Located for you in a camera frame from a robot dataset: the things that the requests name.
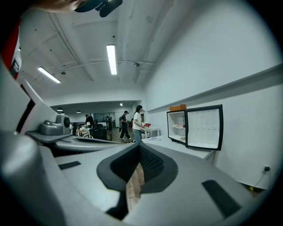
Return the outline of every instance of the man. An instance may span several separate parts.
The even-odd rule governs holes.
[[[124,134],[126,135],[126,137],[128,139],[131,139],[131,137],[129,136],[129,133],[128,133],[128,129],[127,129],[127,126],[126,126],[126,115],[128,114],[127,111],[124,111],[124,114],[121,116],[121,122],[122,122],[122,132],[121,132],[121,136],[120,136],[120,139],[124,139]]]
[[[93,117],[92,116],[88,116],[88,115],[85,115],[86,117],[86,120],[85,120],[85,124],[87,124],[87,122],[90,123],[90,128],[92,127],[92,125],[94,124],[94,121],[93,121]]]

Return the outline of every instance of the white plastic panel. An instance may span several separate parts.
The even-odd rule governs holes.
[[[219,109],[187,112],[187,144],[194,147],[216,149],[220,135]]]
[[[185,144],[186,128],[183,128],[183,125],[185,125],[185,112],[169,112],[167,113],[167,117],[169,138],[181,141]]]

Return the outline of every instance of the person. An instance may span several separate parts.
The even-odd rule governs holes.
[[[128,129],[127,129],[127,126],[126,126],[126,115],[128,114],[127,111],[124,111],[124,114],[121,116],[121,123],[122,123],[122,132],[121,132],[121,136],[120,136],[120,139],[124,139],[124,134],[126,135],[126,137],[128,139],[131,139],[129,133],[128,133]]]
[[[94,124],[94,121],[93,121],[93,117],[92,116],[88,116],[88,115],[85,115],[86,117],[86,120],[85,120],[85,124],[87,124],[87,122],[90,123],[90,128],[92,127],[92,125]]]
[[[136,139],[136,143],[140,143],[142,141],[141,128],[145,128],[142,125],[142,117],[141,117],[142,112],[143,112],[142,106],[138,105],[136,108],[136,112],[134,113],[134,123],[133,123],[133,134]]]

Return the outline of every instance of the white counter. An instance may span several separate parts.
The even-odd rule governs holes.
[[[207,150],[203,150],[203,151],[202,150],[194,150],[194,149],[187,148],[183,144],[173,142],[170,138],[168,138],[166,136],[157,136],[157,137],[160,137],[161,140],[142,139],[142,142],[144,142],[145,144],[148,143],[148,144],[158,145],[158,146],[161,146],[161,147],[173,149],[175,151],[183,152],[183,153],[186,153],[186,154],[191,154],[191,155],[194,155],[196,157],[209,160],[213,164],[214,155],[215,155],[214,150],[209,150],[209,151],[207,151]]]

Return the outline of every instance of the woman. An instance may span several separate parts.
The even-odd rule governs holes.
[[[142,132],[141,128],[145,128],[142,125],[142,106],[138,105],[136,108],[136,112],[134,113],[134,123],[133,123],[133,134],[136,138],[136,143],[140,143],[142,141]]]

